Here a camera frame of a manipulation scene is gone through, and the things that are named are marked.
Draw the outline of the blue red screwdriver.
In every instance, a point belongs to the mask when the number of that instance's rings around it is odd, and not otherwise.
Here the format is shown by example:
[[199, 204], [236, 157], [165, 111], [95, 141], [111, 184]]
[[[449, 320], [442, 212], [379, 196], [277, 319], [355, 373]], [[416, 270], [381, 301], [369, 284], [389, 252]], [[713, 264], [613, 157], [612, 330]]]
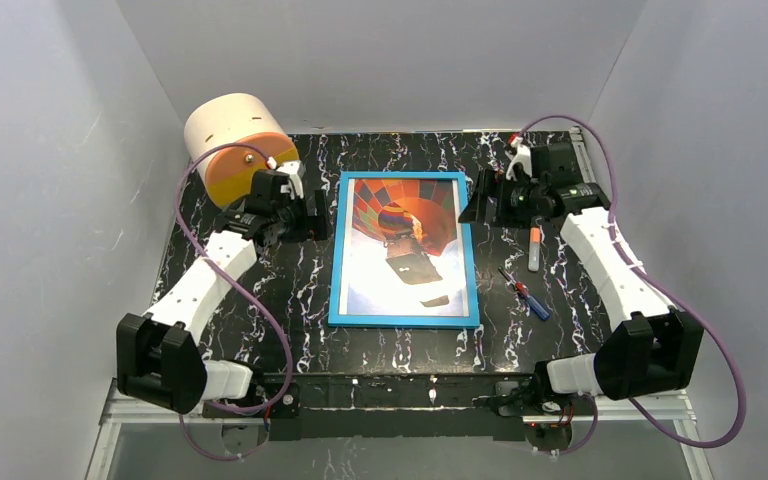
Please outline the blue red screwdriver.
[[525, 286], [524, 283], [515, 279], [502, 266], [498, 268], [498, 271], [506, 280], [506, 282], [511, 286], [513, 291], [518, 295], [518, 297], [526, 302], [533, 314], [535, 314], [543, 322], [547, 322], [550, 319], [551, 311], [542, 301], [530, 293], [530, 290]]

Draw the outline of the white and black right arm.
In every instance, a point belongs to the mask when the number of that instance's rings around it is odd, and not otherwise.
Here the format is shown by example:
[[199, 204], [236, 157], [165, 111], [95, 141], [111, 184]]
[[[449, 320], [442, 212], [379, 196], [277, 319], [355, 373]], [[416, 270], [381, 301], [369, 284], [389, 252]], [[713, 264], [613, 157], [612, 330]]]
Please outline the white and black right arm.
[[612, 325], [594, 353], [542, 361], [516, 393], [542, 403], [574, 394], [612, 400], [681, 390], [691, 380], [704, 330], [692, 315], [644, 282], [639, 263], [617, 251], [610, 201], [582, 168], [573, 143], [528, 147], [515, 136], [505, 170], [485, 169], [462, 223], [526, 228], [552, 220], [590, 277]]

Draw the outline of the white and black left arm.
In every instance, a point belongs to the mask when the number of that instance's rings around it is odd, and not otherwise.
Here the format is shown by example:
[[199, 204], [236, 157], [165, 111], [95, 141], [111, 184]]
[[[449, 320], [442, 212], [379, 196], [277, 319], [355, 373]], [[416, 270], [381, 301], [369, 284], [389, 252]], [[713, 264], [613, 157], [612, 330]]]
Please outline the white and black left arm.
[[323, 191], [305, 199], [300, 161], [255, 172], [249, 194], [234, 201], [177, 283], [142, 314], [127, 314], [116, 328], [117, 389], [180, 414], [203, 401], [246, 397], [254, 372], [233, 360], [206, 360], [198, 348], [231, 283], [270, 246], [325, 240], [329, 223]]

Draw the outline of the white orange-capped marker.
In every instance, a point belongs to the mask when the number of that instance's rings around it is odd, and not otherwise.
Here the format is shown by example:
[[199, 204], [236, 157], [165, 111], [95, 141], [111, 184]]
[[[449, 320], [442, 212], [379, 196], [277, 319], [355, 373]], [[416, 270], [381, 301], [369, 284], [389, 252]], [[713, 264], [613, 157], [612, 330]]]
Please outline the white orange-capped marker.
[[541, 242], [542, 242], [541, 229], [537, 226], [531, 227], [529, 231], [528, 264], [527, 264], [527, 268], [530, 272], [538, 272], [540, 270]]

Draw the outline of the white cylindrical drawer box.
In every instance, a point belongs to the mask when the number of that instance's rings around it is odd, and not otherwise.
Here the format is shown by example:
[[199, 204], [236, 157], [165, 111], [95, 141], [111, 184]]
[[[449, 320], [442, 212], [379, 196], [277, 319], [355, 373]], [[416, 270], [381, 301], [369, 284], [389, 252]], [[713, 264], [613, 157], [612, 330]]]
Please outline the white cylindrical drawer box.
[[291, 138], [256, 96], [231, 93], [197, 107], [184, 123], [190, 157], [223, 146], [197, 166], [209, 199], [225, 208], [249, 193], [253, 175], [273, 158], [277, 166], [300, 159]]

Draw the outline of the black front mounting rail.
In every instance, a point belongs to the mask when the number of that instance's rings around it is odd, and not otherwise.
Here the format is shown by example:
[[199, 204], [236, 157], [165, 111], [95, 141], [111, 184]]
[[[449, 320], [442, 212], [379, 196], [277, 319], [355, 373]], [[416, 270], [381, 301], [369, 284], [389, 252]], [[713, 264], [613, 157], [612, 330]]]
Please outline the black front mounting rail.
[[569, 408], [535, 407], [518, 388], [523, 375], [300, 374], [263, 414], [273, 441], [303, 439], [489, 437], [564, 449]]

